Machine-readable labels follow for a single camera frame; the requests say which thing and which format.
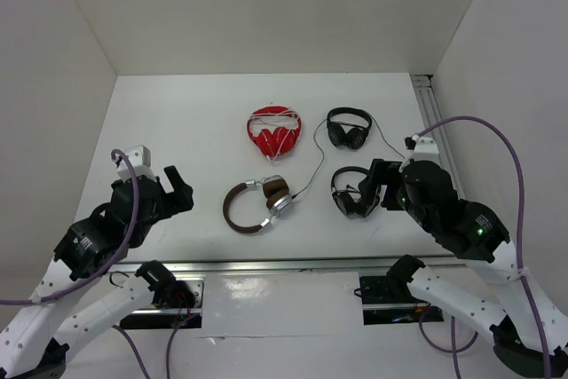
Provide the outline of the brown silver headphones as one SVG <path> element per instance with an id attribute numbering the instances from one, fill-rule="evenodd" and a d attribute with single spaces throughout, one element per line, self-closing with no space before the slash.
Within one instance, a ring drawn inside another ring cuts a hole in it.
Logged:
<path id="1" fill-rule="evenodd" d="M 249 179 L 225 195 L 222 212 L 236 233 L 257 234 L 285 216 L 293 205 L 290 187 L 281 175 Z"/>

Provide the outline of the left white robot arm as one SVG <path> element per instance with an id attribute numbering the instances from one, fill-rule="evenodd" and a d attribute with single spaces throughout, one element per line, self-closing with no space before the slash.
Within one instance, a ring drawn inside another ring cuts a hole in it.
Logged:
<path id="1" fill-rule="evenodd" d="M 144 242 L 153 225 L 193 208 L 193 189 L 177 168 L 164 172 L 171 192 L 159 178 L 119 179 L 109 202 L 67 229 L 28 303 L 1 332 L 3 378 L 59 378 L 81 349 L 134 311 L 192 305 L 187 286 L 161 262 L 148 261 L 106 296 L 74 310 L 112 264 Z"/>

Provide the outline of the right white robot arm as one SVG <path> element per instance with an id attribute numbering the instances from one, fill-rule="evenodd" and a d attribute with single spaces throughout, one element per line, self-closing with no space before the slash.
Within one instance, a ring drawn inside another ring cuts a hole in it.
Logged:
<path id="1" fill-rule="evenodd" d="M 498 360 L 524 378 L 567 372 L 567 317 L 517 260 L 498 216 L 458 196 L 450 175 L 430 161 L 375 159 L 360 189 L 384 186 L 382 206 L 405 211 L 435 242 L 464 262 L 496 298 L 491 303 L 441 279 L 422 260 L 402 256 L 386 273 L 391 297 L 428 302 L 473 328 Z"/>

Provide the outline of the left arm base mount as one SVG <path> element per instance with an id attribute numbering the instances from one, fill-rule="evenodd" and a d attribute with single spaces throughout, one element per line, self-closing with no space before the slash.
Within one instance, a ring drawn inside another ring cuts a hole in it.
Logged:
<path id="1" fill-rule="evenodd" d="M 119 326 L 125 330 L 169 330 L 188 319 L 182 328 L 201 328 L 203 292 L 203 278 L 177 279 L 167 302 L 138 309 L 122 319 Z"/>

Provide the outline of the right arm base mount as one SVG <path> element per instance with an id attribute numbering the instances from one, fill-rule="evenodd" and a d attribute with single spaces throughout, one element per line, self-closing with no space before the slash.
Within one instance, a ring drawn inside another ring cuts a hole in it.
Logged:
<path id="1" fill-rule="evenodd" d="M 425 301 L 393 290 L 385 275 L 360 276 L 353 294 L 362 303 L 366 326 L 418 323 L 423 314 L 426 322 L 444 320 L 439 308 L 431 308 Z"/>

